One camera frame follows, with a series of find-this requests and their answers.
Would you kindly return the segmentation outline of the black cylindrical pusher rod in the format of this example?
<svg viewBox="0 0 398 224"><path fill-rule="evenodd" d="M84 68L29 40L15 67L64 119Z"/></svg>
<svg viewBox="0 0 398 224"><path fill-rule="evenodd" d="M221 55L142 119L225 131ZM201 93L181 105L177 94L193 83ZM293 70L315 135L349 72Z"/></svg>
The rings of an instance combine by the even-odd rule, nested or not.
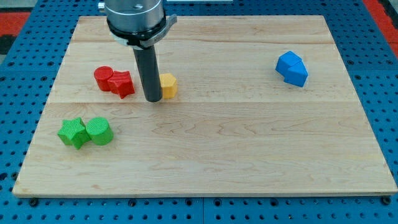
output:
<svg viewBox="0 0 398 224"><path fill-rule="evenodd" d="M162 99L162 88L155 47L150 46L146 49L133 48L133 51L146 100L149 102L160 101Z"/></svg>

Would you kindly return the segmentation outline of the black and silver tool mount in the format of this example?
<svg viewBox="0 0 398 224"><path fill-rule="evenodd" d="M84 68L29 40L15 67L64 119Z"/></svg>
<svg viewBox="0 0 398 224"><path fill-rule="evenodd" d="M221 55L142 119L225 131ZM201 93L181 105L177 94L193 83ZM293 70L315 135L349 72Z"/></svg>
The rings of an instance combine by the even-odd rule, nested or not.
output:
<svg viewBox="0 0 398 224"><path fill-rule="evenodd" d="M119 44L133 46L137 49L147 49L161 41L167 35L171 27L177 23L177 15L164 16L153 28L140 32L122 31L112 25L109 19L106 22L114 40Z"/></svg>

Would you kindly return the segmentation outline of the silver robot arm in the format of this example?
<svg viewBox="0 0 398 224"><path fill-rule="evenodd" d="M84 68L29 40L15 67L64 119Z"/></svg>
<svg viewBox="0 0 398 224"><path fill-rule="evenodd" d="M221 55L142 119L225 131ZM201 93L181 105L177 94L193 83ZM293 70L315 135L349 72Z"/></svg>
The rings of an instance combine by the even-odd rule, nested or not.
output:
<svg viewBox="0 0 398 224"><path fill-rule="evenodd" d="M120 44L134 51L144 96L149 102L162 99L155 44L161 41L177 16L167 16L162 0L103 0L98 10L106 14L106 22Z"/></svg>

